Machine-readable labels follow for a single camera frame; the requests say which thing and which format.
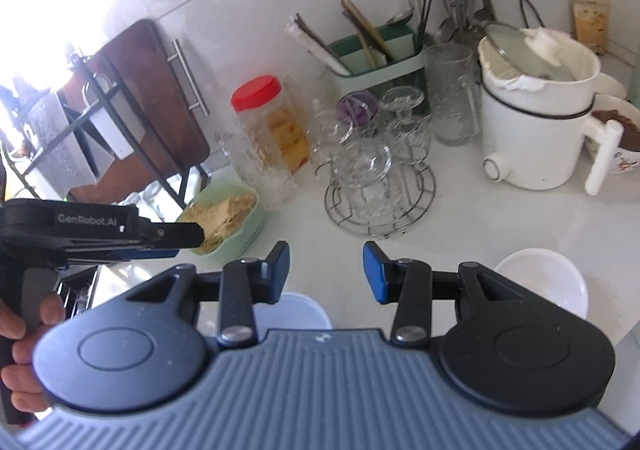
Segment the finger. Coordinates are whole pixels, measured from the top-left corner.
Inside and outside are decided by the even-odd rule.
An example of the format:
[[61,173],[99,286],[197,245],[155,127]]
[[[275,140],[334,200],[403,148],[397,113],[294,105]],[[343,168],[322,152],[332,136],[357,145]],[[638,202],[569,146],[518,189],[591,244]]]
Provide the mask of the finger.
[[11,402],[21,412],[44,412],[49,404],[42,394],[29,394],[27,392],[14,392],[11,395]]
[[0,372],[6,388],[14,392],[28,392],[38,394],[42,392],[40,383],[36,380],[33,367],[23,365],[8,365]]
[[0,300],[0,336],[20,340],[27,331],[24,321]]
[[40,320],[43,324],[57,325],[65,318],[65,306],[59,295],[50,294],[40,303]]
[[52,325],[41,325],[33,334],[15,342],[12,347],[14,362],[18,365],[31,365],[33,363],[33,350],[36,344],[52,328]]

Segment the green utensil holder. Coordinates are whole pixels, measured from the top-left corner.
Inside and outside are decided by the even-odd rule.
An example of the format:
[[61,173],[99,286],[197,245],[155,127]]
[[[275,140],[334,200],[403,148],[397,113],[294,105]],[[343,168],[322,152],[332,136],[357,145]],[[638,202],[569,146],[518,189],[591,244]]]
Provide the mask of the green utensil holder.
[[[415,51],[414,32],[407,26],[378,27],[378,32],[386,46],[397,60],[393,63],[371,69],[357,35],[351,35],[329,45],[340,61],[354,74],[339,76],[331,72],[337,93],[340,97],[357,90],[368,90],[381,97],[394,86],[412,85],[427,94],[424,51]],[[384,57],[372,49],[379,64]],[[430,113],[429,105],[424,103],[415,109],[418,114]]]

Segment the brown liquid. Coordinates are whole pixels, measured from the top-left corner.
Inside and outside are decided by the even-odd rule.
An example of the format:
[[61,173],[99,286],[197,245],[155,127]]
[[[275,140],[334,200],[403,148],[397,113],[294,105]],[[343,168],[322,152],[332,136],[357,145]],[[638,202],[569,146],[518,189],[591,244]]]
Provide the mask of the brown liquid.
[[623,116],[618,110],[596,110],[593,112],[593,116],[603,123],[610,119],[620,123],[625,129],[622,140],[620,140],[620,148],[631,152],[640,152],[640,130],[628,117]]

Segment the wooden cutting board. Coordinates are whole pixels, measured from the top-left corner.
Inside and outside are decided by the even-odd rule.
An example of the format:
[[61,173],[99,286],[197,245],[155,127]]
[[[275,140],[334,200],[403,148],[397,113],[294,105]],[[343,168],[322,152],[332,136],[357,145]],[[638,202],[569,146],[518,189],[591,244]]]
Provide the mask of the wooden cutting board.
[[[140,20],[105,45],[100,54],[108,57],[134,94],[149,121],[155,127],[184,171],[202,163],[210,149],[162,47],[158,30],[150,20]],[[114,80],[108,65],[100,55],[88,62],[93,72],[104,72]],[[63,87],[68,105],[82,112],[82,86],[80,74]],[[177,173],[170,159],[151,134],[142,140],[154,164],[165,178]],[[83,203],[110,204],[122,201],[131,192],[140,192],[154,181],[140,158],[133,154],[124,160],[116,159],[100,182],[71,190],[73,198]]]

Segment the red lid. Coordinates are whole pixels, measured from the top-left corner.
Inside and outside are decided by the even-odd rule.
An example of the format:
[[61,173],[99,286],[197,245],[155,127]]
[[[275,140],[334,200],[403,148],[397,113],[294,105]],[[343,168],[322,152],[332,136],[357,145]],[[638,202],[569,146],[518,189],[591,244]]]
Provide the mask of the red lid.
[[236,112],[258,108],[276,97],[282,86],[275,76],[259,76],[238,88],[231,96],[231,106]]

